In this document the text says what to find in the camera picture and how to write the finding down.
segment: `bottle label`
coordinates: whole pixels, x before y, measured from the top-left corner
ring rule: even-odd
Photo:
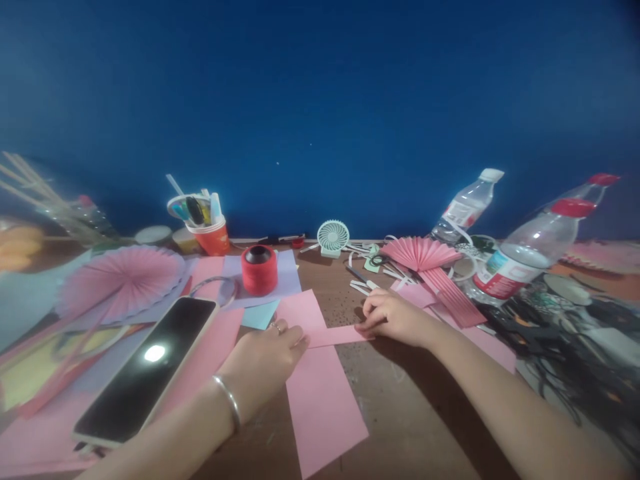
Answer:
[[[510,259],[498,250],[480,267],[473,276],[473,282],[486,294],[506,300],[544,270]]]
[[[483,210],[484,209],[470,207],[454,200],[442,216],[449,223],[454,223],[459,227],[469,228],[475,223]]]

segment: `silver bangle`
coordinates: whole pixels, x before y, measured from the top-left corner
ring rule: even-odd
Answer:
[[[235,397],[231,393],[231,390],[227,388],[225,383],[222,381],[218,375],[214,375],[213,379],[215,382],[220,385],[220,388],[225,392],[227,399],[229,400],[229,404],[231,405],[231,416],[233,417],[233,424],[235,426],[236,433],[240,431],[240,411],[238,410],[238,402],[235,401]]]

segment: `pink paper fan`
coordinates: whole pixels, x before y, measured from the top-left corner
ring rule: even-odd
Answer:
[[[640,246],[609,241],[574,243],[562,261],[591,270],[636,275],[640,273]]]
[[[460,328],[473,327],[487,319],[439,268],[462,258],[450,246],[430,238],[409,237],[386,244],[380,252],[416,271],[431,292],[447,307]]]
[[[76,319],[108,301],[102,323],[120,321],[162,300],[184,272],[184,258],[170,250],[136,245],[108,251],[68,276],[56,311],[62,319]]]

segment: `red cup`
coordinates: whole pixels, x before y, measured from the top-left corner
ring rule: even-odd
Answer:
[[[200,246],[211,257],[222,257],[231,250],[227,234],[227,220],[222,220],[210,227],[188,227]]]

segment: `smartphone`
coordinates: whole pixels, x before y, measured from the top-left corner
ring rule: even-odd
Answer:
[[[142,430],[218,310],[214,301],[178,298],[78,420],[72,438],[113,449]]]

